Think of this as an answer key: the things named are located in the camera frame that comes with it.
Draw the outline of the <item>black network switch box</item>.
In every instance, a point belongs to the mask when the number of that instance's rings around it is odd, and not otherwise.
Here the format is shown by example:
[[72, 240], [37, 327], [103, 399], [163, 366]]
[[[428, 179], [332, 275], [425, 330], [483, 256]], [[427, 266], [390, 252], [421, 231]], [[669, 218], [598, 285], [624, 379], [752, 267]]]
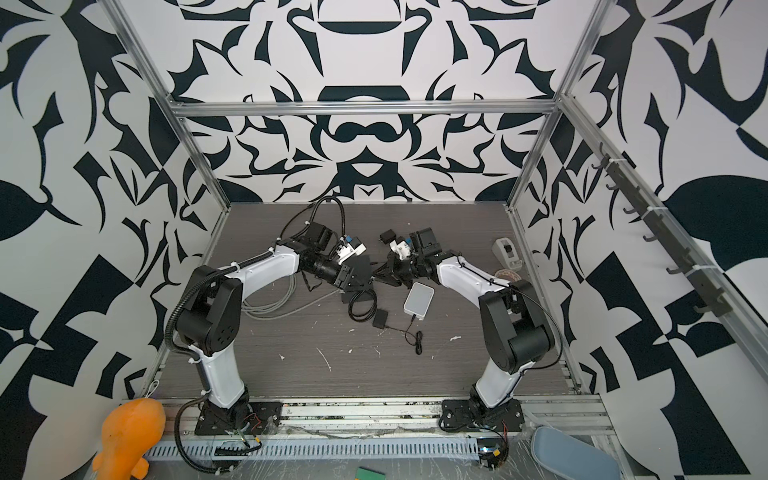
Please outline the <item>black network switch box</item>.
[[355, 303], [356, 301], [377, 301], [377, 295], [373, 288], [368, 288], [355, 292], [345, 292], [341, 296], [344, 304]]

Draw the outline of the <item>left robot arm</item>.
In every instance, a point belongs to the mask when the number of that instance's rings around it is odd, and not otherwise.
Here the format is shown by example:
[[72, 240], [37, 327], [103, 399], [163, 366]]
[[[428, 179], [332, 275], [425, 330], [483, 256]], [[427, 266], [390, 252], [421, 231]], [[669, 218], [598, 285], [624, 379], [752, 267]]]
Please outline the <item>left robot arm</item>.
[[248, 296], [297, 273], [351, 295], [370, 284], [363, 242], [343, 234], [326, 252], [331, 236], [327, 227], [311, 222], [304, 231], [278, 240], [250, 259], [218, 269], [203, 265], [193, 271], [166, 324], [164, 343], [196, 366], [205, 416], [217, 414], [239, 424], [248, 415], [247, 387], [234, 352]]

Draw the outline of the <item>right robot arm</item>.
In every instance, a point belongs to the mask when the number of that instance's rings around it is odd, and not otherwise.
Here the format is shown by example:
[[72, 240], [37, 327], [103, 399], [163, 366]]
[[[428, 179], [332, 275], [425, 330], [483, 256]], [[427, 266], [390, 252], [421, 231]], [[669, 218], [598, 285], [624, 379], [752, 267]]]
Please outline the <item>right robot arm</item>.
[[374, 271], [377, 280], [414, 290], [418, 279], [429, 279], [478, 308], [489, 361], [470, 391], [469, 408], [478, 417], [498, 413], [525, 373], [558, 344], [554, 321], [534, 287], [480, 270], [461, 253], [443, 249], [430, 228], [407, 237], [387, 230], [380, 240], [389, 253]]

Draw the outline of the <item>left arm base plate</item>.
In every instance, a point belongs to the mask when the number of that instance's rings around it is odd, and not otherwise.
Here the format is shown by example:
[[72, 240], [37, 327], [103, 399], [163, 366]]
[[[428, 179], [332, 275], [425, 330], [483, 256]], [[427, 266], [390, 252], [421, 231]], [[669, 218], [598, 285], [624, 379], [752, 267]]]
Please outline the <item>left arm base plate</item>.
[[246, 435], [264, 434], [281, 422], [283, 404], [281, 402], [239, 401], [230, 409], [204, 401], [195, 426], [198, 436], [233, 434], [235, 431]]

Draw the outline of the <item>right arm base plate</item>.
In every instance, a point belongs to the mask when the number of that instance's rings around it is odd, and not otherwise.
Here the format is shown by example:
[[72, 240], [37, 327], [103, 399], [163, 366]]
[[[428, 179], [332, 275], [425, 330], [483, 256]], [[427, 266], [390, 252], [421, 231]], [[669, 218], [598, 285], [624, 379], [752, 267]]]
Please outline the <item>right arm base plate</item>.
[[525, 424], [521, 404], [508, 399], [500, 405], [487, 408], [479, 399], [443, 400], [438, 426], [446, 432], [479, 431], [483, 427], [502, 433], [520, 432]]

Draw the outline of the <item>white square router box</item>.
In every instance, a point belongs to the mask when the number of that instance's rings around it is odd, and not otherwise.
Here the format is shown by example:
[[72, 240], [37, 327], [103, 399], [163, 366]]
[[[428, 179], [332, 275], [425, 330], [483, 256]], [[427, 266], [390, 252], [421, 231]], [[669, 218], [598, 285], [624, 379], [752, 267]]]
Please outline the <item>white square router box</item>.
[[435, 290], [426, 284], [414, 282], [403, 304], [406, 315], [423, 320], [428, 313]]

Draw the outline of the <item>black power adapter with cable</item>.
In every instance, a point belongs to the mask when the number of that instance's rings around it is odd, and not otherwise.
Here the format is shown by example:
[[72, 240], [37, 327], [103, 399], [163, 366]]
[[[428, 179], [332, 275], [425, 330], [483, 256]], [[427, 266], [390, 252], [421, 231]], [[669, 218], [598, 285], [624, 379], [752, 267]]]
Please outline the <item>black power adapter with cable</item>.
[[396, 239], [397, 235], [392, 229], [388, 229], [380, 234], [380, 240], [385, 245], [389, 245], [392, 242], [395, 242]]

